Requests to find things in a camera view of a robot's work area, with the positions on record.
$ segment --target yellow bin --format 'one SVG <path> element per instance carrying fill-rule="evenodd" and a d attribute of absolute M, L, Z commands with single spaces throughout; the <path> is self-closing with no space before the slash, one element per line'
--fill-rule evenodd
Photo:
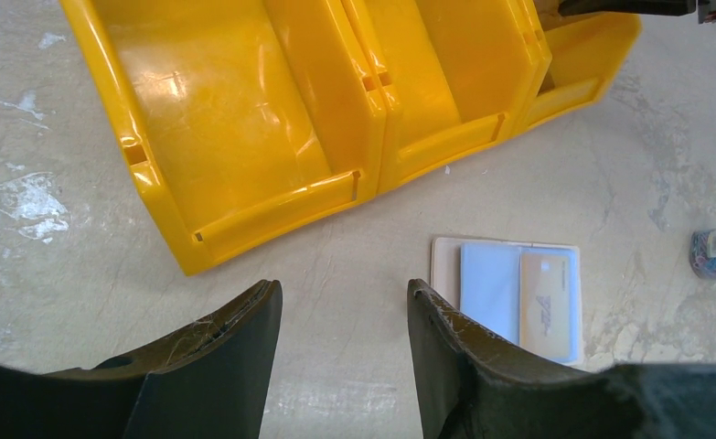
<path fill-rule="evenodd" d="M 597 101 L 640 32 L 529 0 L 61 3 L 186 274 Z"/>

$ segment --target yellow plastic storage bin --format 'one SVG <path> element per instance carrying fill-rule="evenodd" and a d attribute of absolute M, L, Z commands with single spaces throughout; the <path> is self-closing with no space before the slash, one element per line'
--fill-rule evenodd
<path fill-rule="evenodd" d="M 528 0 L 61 3 L 186 274 L 595 101 L 640 29 L 544 32 Z"/>

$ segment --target small yellow bin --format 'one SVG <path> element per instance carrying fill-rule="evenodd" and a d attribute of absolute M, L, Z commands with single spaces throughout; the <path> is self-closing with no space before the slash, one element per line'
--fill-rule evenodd
<path fill-rule="evenodd" d="M 61 3 L 186 274 L 596 101 L 640 30 L 544 32 L 529 0 Z"/>

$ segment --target beige card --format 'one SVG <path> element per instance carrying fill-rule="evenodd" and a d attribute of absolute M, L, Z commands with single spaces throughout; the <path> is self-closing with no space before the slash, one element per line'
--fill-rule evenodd
<path fill-rule="evenodd" d="M 571 352 L 570 258 L 524 252 L 519 266 L 519 345 L 546 359 Z"/>

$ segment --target concrete surface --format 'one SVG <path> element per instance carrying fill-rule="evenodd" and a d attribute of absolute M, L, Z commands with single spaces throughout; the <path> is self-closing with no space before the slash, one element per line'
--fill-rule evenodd
<path fill-rule="evenodd" d="M 0 0 L 0 362 L 136 348 L 280 279 L 263 437 L 418 437 L 405 288 L 434 235 L 581 247 L 587 369 L 716 361 L 716 25 L 648 17 L 607 99 L 184 277 L 137 197 L 55 1 Z"/>

